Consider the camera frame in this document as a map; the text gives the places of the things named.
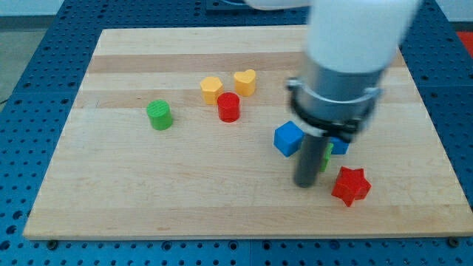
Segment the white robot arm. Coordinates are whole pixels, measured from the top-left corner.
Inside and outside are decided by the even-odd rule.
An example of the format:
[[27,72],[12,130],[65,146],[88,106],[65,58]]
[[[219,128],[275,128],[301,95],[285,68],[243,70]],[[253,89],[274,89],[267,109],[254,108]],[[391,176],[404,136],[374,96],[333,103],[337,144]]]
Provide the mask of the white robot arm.
[[417,0],[246,0],[257,10],[310,8],[298,75],[288,78],[290,107],[305,133],[293,181],[311,187],[330,137],[350,143],[366,129],[378,83],[421,2]]

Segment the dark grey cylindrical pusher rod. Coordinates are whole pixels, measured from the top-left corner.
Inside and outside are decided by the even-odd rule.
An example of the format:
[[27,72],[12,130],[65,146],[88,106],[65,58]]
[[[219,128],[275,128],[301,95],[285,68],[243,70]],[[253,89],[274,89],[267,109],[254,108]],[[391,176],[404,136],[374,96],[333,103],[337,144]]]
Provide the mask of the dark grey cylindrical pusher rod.
[[315,184],[327,145],[328,137],[309,134],[304,136],[293,175],[293,181],[298,187],[309,188]]

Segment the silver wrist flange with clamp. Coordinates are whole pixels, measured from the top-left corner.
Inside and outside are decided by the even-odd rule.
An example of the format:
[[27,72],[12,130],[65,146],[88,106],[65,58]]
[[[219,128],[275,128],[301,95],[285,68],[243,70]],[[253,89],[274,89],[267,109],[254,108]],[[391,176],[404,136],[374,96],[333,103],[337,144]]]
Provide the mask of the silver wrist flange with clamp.
[[370,122],[382,93],[377,87],[382,73],[339,72],[304,54],[298,75],[287,79],[290,107],[322,136],[350,143]]

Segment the blue block behind arm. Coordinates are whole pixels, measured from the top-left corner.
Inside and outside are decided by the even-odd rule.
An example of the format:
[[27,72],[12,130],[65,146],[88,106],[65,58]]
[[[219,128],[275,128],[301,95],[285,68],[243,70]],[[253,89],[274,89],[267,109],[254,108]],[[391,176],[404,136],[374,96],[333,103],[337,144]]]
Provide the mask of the blue block behind arm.
[[335,155],[346,154],[350,147],[349,143],[346,143],[343,140],[338,139],[337,137],[331,137],[330,142],[333,144],[331,154],[335,154]]

